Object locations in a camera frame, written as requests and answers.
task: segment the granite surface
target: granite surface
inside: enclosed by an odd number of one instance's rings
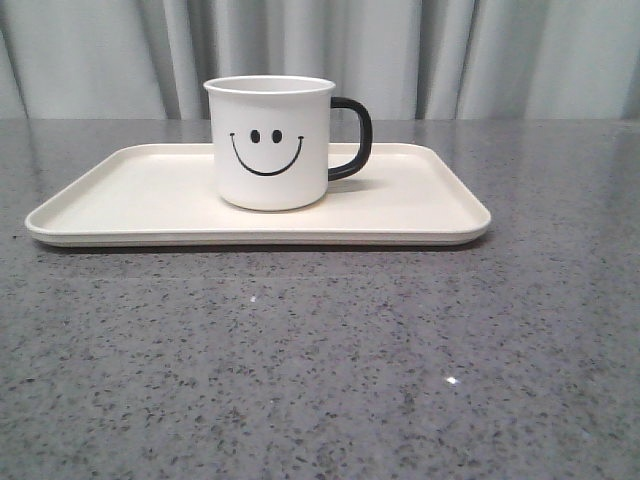
[[[0,478],[638,478],[640,123],[374,127],[436,150],[489,232],[47,247],[32,209],[208,123],[1,121]]]

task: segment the tray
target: tray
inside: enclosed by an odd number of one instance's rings
[[[330,164],[357,144],[330,145]],[[211,244],[454,245],[491,214],[428,148],[374,144],[367,166],[286,212],[234,207],[215,193],[211,144],[119,150],[31,212],[25,225],[61,247]]]

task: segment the smiley face mouth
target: smiley face mouth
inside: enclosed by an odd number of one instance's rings
[[[280,175],[281,173],[284,173],[287,170],[289,170],[291,166],[294,163],[296,163],[296,160],[300,155],[300,150],[302,150],[302,140],[304,139],[304,137],[302,136],[298,137],[298,149],[296,150],[296,153],[293,156],[293,158],[284,167],[278,170],[273,170],[271,172],[262,172],[260,170],[256,170],[255,168],[251,168],[249,165],[247,165],[245,162],[242,161],[242,158],[240,158],[240,154],[238,153],[238,149],[236,148],[236,142],[234,140],[235,133],[230,133],[229,136],[231,137],[231,144],[233,145],[233,151],[236,153],[236,158],[240,162],[240,165],[242,165],[246,170],[253,173],[254,175],[260,175],[261,177],[273,177],[274,175]]]

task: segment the black mug handle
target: black mug handle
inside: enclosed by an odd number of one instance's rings
[[[348,108],[353,110],[360,119],[360,148],[358,153],[349,163],[329,169],[329,181],[339,180],[353,175],[365,166],[371,154],[371,144],[373,143],[373,126],[369,112],[359,102],[346,97],[331,97],[331,108]]]

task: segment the gray curtain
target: gray curtain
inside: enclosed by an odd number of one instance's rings
[[[0,118],[204,118],[225,75],[376,119],[638,118],[638,0],[0,0]]]

